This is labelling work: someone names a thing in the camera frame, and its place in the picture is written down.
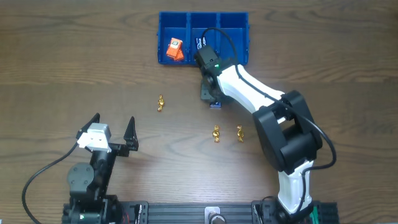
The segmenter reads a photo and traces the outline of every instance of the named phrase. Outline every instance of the black cable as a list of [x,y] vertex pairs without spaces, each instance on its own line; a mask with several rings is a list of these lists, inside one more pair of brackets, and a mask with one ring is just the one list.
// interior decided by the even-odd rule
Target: black cable
[[73,147],[69,150],[68,153],[66,153],[64,156],[62,156],[61,158],[57,159],[56,161],[50,163],[49,165],[43,167],[41,170],[37,171],[32,177],[29,178],[29,180],[26,182],[24,189],[22,190],[22,205],[24,206],[25,212],[26,214],[30,217],[30,219],[32,219],[32,221],[36,224],[40,224],[40,222],[33,216],[33,214],[30,212],[29,208],[27,207],[26,204],[26,191],[27,188],[29,186],[29,184],[41,173],[43,173],[44,171],[46,171],[48,168],[54,166],[55,164],[61,162],[62,160],[64,160],[64,158],[68,157],[73,150],[75,150],[75,148],[77,147],[77,142],[73,145]]
[[326,133],[323,132],[322,129],[319,128],[319,126],[317,126],[314,122],[312,122],[312,121],[310,121],[308,118],[302,116],[300,113],[298,113],[298,112],[297,112],[295,109],[293,109],[291,106],[289,106],[289,105],[287,105],[287,104],[285,104],[285,103],[283,103],[283,102],[281,102],[281,101],[279,101],[279,100],[273,98],[273,97],[270,96],[269,94],[264,93],[263,91],[259,90],[257,87],[255,87],[253,84],[249,83],[246,79],[244,79],[244,78],[242,77],[242,75],[239,73],[239,69],[238,69],[238,63],[239,63],[239,62],[238,62],[238,54],[236,53],[235,45],[234,45],[232,39],[229,37],[229,35],[228,35],[226,32],[224,32],[223,30],[221,30],[221,29],[219,29],[219,28],[217,28],[217,27],[210,27],[210,28],[207,28],[207,29],[205,29],[205,30],[203,31],[203,33],[202,33],[202,35],[201,35],[202,43],[203,43],[203,39],[204,39],[204,37],[205,37],[205,33],[206,33],[207,31],[209,31],[209,30],[217,30],[217,31],[219,31],[220,33],[222,33],[222,34],[228,39],[228,41],[229,41],[229,43],[231,44],[231,47],[232,47],[232,49],[233,49],[233,51],[234,51],[234,57],[235,57],[235,64],[234,64],[234,65],[235,65],[236,73],[238,74],[238,77],[239,77],[240,79],[242,79],[242,81],[243,81],[244,83],[246,83],[247,85],[249,85],[251,88],[253,88],[253,89],[256,90],[257,92],[259,92],[260,94],[264,95],[266,98],[272,100],[272,101],[275,102],[276,104],[278,104],[278,105],[280,105],[280,106],[283,106],[283,107],[286,108],[286,110],[289,111],[290,113],[293,113],[294,115],[298,116],[299,118],[302,118],[303,120],[305,120],[309,125],[311,125],[314,129],[316,129],[316,130],[318,131],[318,133],[324,138],[324,140],[326,141],[326,143],[328,143],[328,145],[329,145],[329,147],[330,147],[330,151],[331,151],[331,155],[332,155],[332,160],[331,160],[330,163],[325,164],[325,165],[322,165],[322,166],[315,166],[315,167],[306,168],[306,169],[304,169],[304,170],[302,171],[302,173],[301,173],[302,181],[303,181],[303,194],[302,194],[302,196],[301,196],[300,204],[298,205],[298,209],[297,209],[297,211],[296,211],[296,213],[298,213],[298,212],[301,210],[302,206],[303,206],[303,203],[304,203],[304,200],[305,200],[305,193],[306,193],[306,191],[307,191],[307,189],[306,189],[307,186],[306,186],[306,184],[305,184],[305,173],[308,172],[308,171],[310,171],[310,170],[327,169],[327,168],[329,168],[329,167],[335,165],[335,163],[336,163],[336,149],[335,149],[335,146],[333,145],[333,143],[332,143],[332,141],[330,140],[330,138],[326,135]]

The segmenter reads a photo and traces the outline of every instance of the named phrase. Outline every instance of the blue plastic bin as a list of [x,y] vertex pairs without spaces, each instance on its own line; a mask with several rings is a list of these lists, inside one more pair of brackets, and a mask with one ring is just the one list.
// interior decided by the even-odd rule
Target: blue plastic bin
[[[164,65],[196,65],[196,38],[209,27],[223,29],[233,40],[238,60],[245,65],[249,60],[249,23],[247,12],[159,12],[157,59]],[[176,62],[166,56],[171,38],[183,41],[184,60]],[[234,57],[228,40],[216,30],[206,33],[206,44],[211,45],[221,58]]]

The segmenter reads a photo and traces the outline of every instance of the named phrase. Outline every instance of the wood grain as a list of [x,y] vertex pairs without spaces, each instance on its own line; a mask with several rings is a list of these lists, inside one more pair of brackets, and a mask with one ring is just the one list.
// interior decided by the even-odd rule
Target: wood grain
[[[249,12],[246,70],[273,88],[300,91],[336,144],[336,166],[312,172],[313,198],[338,202],[342,223],[396,222],[397,9],[395,0],[1,1],[0,219],[30,223],[21,204],[26,180],[65,154],[96,112],[115,142],[136,118],[139,152],[117,159],[109,185],[121,200],[276,195],[277,173],[251,115],[236,103],[209,110],[197,68],[157,63],[159,11],[212,10]],[[40,221],[60,223],[67,172],[89,158],[75,151],[33,181],[27,202]],[[319,150],[316,163],[329,160],[327,147]]]

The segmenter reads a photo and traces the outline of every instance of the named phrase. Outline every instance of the gold candy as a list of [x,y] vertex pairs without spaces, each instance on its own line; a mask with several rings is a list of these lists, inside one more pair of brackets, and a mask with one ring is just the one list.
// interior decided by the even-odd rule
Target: gold candy
[[160,94],[159,95],[159,100],[157,101],[157,104],[159,105],[159,108],[157,109],[157,111],[161,112],[164,106],[164,100],[163,100],[163,95]]
[[213,137],[214,142],[220,142],[220,127],[218,125],[214,125]]
[[239,142],[243,142],[243,136],[244,136],[244,134],[243,134],[243,128],[242,128],[242,126],[241,125],[238,125],[238,141]]

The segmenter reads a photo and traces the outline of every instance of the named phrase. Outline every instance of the wooden table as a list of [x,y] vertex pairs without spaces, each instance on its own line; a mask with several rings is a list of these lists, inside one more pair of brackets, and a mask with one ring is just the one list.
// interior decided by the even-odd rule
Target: wooden table
[[[276,195],[277,172],[251,115],[236,103],[209,110],[197,68],[157,63],[159,11],[211,10],[249,12],[246,70],[278,90],[300,91],[335,143],[338,162],[312,172],[312,197],[338,202],[342,223],[397,221],[397,8],[396,0],[1,1],[0,219],[30,223],[21,204],[25,182],[64,155],[96,112],[120,143],[136,118],[139,152],[117,159],[108,190],[121,200]],[[89,158],[76,150],[33,181],[27,203],[40,221],[60,223],[67,172]],[[316,164],[330,159],[325,146]]]

